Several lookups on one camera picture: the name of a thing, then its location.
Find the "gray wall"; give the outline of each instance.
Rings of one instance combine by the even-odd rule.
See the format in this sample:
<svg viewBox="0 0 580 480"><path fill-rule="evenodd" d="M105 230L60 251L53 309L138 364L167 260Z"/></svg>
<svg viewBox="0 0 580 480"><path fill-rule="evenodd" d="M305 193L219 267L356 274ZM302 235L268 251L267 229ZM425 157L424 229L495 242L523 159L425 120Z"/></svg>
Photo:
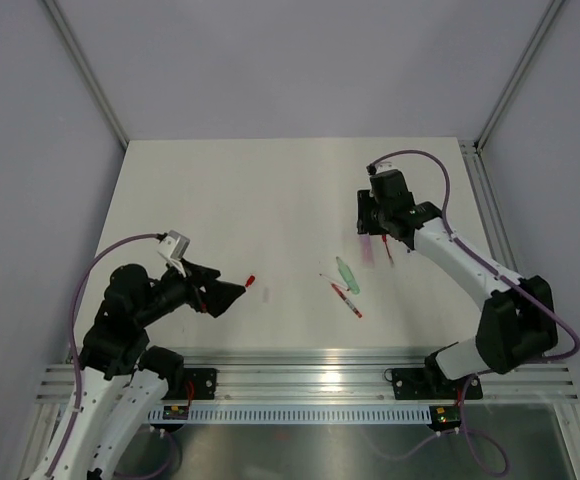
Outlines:
<svg viewBox="0 0 580 480"><path fill-rule="evenodd" d="M580 334L580 1L565 8L485 160L515 250ZM571 365L580 393L580 354Z"/></svg>
<svg viewBox="0 0 580 480"><path fill-rule="evenodd" d="M132 139L474 138L547 0L60 0Z"/></svg>
<svg viewBox="0 0 580 480"><path fill-rule="evenodd" d="M0 1L0 480L92 257L121 149L35 1Z"/></svg>

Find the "red and white pen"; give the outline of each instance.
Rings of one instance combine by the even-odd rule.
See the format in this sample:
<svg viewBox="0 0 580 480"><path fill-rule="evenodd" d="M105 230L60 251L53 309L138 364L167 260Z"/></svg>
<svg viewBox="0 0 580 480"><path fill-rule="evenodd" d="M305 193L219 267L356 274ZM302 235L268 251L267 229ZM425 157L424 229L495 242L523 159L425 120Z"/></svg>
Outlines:
<svg viewBox="0 0 580 480"><path fill-rule="evenodd" d="M363 315L361 315L361 312L357 310L357 307L355 307L354 304L348 299L348 297L344 295L344 293L341 291L339 287L337 287L334 283L331 283L330 286L334 289L335 292L337 292L337 295L339 295L341 300L343 300L345 304L348 305L348 308L352 310L357 317L359 318L363 317Z"/></svg>

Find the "perforated metal strip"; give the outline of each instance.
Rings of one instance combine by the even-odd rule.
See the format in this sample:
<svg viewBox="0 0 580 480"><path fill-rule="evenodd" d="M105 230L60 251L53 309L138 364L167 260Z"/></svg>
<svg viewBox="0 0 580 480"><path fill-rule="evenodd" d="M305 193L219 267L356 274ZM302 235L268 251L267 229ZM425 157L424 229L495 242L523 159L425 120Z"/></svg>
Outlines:
<svg viewBox="0 0 580 480"><path fill-rule="evenodd" d="M193 405L187 420L164 418L164 407L154 408L150 423L233 425L421 425L429 424L430 409L422 405Z"/></svg>

